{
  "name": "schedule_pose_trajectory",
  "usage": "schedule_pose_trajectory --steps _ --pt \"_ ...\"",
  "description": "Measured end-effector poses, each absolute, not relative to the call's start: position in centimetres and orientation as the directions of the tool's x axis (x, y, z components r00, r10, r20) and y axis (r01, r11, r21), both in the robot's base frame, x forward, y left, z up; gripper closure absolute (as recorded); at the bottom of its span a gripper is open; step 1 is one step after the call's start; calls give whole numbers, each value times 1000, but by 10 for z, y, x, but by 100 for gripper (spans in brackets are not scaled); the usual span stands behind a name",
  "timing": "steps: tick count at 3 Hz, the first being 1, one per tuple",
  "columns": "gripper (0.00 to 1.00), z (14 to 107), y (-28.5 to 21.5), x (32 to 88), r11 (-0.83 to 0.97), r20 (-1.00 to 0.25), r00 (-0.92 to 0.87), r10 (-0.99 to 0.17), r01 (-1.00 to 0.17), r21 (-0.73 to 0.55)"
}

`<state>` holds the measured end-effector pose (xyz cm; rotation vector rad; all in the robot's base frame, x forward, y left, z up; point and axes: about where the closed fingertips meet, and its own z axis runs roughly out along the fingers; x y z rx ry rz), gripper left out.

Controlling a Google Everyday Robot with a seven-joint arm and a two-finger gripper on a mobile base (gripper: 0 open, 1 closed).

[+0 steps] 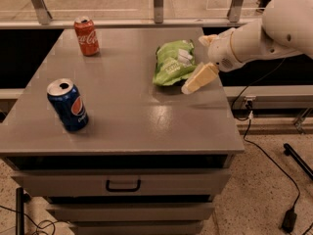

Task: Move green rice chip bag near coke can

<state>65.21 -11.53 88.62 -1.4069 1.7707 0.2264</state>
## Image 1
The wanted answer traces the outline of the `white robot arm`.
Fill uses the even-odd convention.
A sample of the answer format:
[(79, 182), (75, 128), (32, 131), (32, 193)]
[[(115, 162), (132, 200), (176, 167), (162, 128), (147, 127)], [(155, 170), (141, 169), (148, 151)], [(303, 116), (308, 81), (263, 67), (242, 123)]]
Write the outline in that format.
[(219, 34), (203, 35), (208, 62), (199, 64), (181, 91), (188, 95), (213, 81), (221, 72), (256, 60), (304, 54), (313, 58), (313, 0), (271, 0), (262, 17)]

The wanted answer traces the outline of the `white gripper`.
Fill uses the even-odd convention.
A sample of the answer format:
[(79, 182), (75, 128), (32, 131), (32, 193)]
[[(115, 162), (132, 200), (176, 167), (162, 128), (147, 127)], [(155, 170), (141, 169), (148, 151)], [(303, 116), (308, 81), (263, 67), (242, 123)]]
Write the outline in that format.
[(211, 63), (200, 63), (181, 88), (185, 95), (192, 94), (213, 81), (219, 73), (240, 69), (244, 64), (240, 62), (232, 49), (232, 35), (230, 28), (219, 34), (203, 35), (199, 38), (202, 46), (208, 47), (207, 55)]

